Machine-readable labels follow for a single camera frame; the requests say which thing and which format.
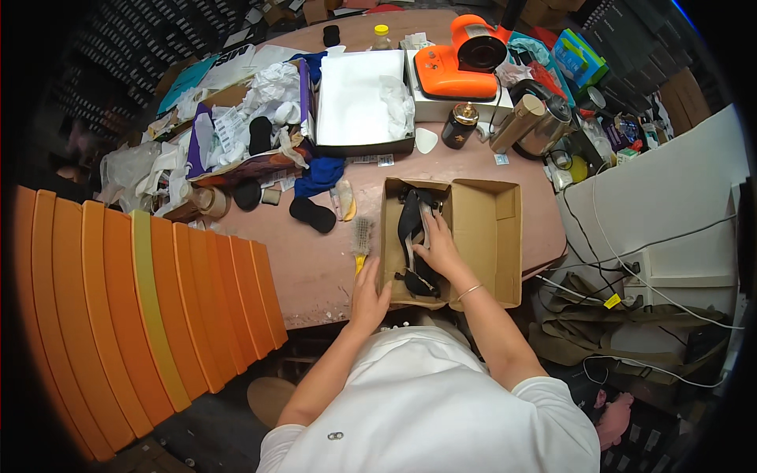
yellow round object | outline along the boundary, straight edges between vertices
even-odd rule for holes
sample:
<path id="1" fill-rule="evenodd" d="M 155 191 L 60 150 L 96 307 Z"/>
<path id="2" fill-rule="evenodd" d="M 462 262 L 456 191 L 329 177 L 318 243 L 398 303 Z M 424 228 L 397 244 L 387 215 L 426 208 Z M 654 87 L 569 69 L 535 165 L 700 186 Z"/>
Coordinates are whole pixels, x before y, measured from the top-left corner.
<path id="1" fill-rule="evenodd" d="M 573 178 L 573 182 L 581 182 L 586 179 L 586 176 L 589 173 L 589 170 L 586 167 L 586 161 L 584 161 L 583 157 L 580 157 L 577 154 L 574 154 L 571 158 L 573 159 L 573 164 L 568 171 Z"/>

gold jar lid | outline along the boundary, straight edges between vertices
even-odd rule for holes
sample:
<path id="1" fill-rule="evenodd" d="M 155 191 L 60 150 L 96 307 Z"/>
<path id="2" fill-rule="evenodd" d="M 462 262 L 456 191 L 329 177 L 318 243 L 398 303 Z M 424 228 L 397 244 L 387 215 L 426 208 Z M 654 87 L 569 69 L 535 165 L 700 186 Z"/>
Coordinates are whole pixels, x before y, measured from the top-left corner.
<path id="1" fill-rule="evenodd" d="M 455 108 L 452 109 L 452 115 L 454 115 L 455 120 L 463 125 L 478 123 L 478 110 L 470 102 L 455 105 Z"/>

brush bristles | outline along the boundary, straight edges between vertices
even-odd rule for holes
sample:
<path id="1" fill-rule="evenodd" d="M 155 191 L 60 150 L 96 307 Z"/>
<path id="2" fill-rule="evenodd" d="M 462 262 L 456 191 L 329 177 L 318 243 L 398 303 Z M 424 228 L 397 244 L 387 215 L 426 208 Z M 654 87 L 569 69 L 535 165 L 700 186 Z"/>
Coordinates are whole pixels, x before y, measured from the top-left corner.
<path id="1" fill-rule="evenodd" d="M 368 217 L 356 216 L 352 220 L 352 254 L 370 254 L 372 229 L 373 221 Z"/>

yellow tag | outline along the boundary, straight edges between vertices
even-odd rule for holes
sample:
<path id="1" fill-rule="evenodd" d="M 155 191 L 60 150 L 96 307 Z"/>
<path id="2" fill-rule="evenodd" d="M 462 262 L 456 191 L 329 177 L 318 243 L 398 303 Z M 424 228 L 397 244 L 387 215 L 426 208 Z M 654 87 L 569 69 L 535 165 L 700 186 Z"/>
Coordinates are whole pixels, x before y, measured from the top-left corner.
<path id="1" fill-rule="evenodd" d="M 612 309 L 616 305 L 620 303 L 620 296 L 618 296 L 618 293 L 614 293 L 608 300 L 605 302 L 605 307 L 608 309 Z"/>

electric kettle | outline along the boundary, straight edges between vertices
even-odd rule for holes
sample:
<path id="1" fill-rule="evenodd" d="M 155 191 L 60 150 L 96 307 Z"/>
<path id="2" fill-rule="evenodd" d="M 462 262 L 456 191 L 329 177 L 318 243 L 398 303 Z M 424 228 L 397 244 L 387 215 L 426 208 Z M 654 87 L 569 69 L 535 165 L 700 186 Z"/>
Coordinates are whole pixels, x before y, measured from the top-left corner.
<path id="1" fill-rule="evenodd" d="M 527 159 L 540 160 L 563 136 L 574 132 L 577 125 L 568 102 L 532 79 L 524 79 L 510 89 L 513 104 L 529 92 L 544 102 L 545 112 L 512 149 Z"/>

